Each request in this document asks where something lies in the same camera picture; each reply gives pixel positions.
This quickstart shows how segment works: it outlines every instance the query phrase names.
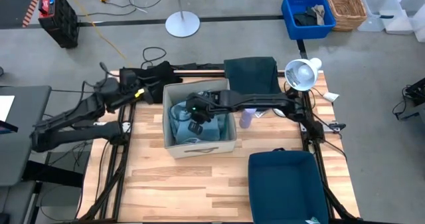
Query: gray floor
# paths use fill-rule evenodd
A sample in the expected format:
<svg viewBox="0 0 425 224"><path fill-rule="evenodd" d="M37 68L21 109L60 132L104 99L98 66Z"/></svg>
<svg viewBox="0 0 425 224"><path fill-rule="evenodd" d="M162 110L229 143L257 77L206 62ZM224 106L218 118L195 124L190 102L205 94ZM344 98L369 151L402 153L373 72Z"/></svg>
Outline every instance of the gray floor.
<svg viewBox="0 0 425 224"><path fill-rule="evenodd" d="M89 12L104 8L96 0L80 0ZM164 19L176 10L176 0L163 0L148 14L128 17L94 16L95 21ZM184 0L200 17L225 15L279 15L282 0ZM163 25L100 27L128 57L133 66L142 62L145 47L167 51L163 60L172 64L222 62L243 56L273 56L283 68L299 58L296 42L289 40L283 21L203 23L192 37L177 39ZM126 63L99 39L93 28L81 28L79 46L60 49L40 29L0 31L0 65L7 74L0 85L49 84L53 88L79 90L83 80L103 77L98 63L110 70ZM416 118L399 122L391 114L401 100L401 89L424 78L425 45L413 35L386 33L331 33L326 39L305 41L309 57L323 61L328 87L341 96L335 102L336 117L346 123L343 144L361 215L366 220L422 223L425 209L424 125ZM78 94L53 93L46 113L72 108ZM61 146L56 152L69 150ZM43 156L34 159L42 160ZM72 158L63 162L67 168ZM48 193L43 201L55 219L74 216L78 190L65 187ZM40 213L37 223L52 223Z"/></svg>

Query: lamp stand base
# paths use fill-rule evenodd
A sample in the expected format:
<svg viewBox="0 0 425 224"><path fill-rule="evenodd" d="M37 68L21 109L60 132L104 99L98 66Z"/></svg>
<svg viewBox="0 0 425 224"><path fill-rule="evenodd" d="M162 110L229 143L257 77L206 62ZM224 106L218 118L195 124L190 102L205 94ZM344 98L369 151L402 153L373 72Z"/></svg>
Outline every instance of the lamp stand base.
<svg viewBox="0 0 425 224"><path fill-rule="evenodd" d="M198 31L201 22L194 13L183 11L183 17L184 19L181 18L180 11L168 17L165 22L165 28L170 35L175 37L188 37Z"/></svg>

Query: white lamp shade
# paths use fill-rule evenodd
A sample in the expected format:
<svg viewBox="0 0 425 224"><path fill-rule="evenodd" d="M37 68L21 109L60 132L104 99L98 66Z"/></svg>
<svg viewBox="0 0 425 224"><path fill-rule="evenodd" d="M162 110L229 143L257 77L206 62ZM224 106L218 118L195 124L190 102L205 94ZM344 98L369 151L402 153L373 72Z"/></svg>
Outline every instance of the white lamp shade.
<svg viewBox="0 0 425 224"><path fill-rule="evenodd" d="M321 68L321 60L318 58L296 59L289 62L285 67L285 78L288 84L299 91L307 91L317 81L317 71Z"/></svg>

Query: dark green towel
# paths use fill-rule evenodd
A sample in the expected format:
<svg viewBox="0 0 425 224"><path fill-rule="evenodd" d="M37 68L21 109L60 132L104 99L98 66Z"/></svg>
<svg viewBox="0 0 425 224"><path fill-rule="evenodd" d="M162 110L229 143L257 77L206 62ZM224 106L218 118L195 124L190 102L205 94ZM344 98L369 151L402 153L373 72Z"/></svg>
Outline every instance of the dark green towel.
<svg viewBox="0 0 425 224"><path fill-rule="evenodd" d="M230 89L240 94L277 94L278 69L273 57L236 58L224 61Z"/></svg>

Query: blue plastic bin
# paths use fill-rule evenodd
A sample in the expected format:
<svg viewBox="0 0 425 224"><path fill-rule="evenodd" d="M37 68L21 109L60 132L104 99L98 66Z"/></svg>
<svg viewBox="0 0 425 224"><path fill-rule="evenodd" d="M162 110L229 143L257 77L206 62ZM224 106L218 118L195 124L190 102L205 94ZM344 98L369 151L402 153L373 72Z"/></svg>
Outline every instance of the blue plastic bin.
<svg viewBox="0 0 425 224"><path fill-rule="evenodd" d="M294 14L304 13L307 7L314 7L315 5L323 5L325 7L325 25L297 26ZM284 0L282 14L284 15L286 29L291 40L325 38L337 24L327 0Z"/></svg>
<svg viewBox="0 0 425 224"><path fill-rule="evenodd" d="M255 224L328 224L322 182L314 157L303 151L250 155L248 186Z"/></svg>

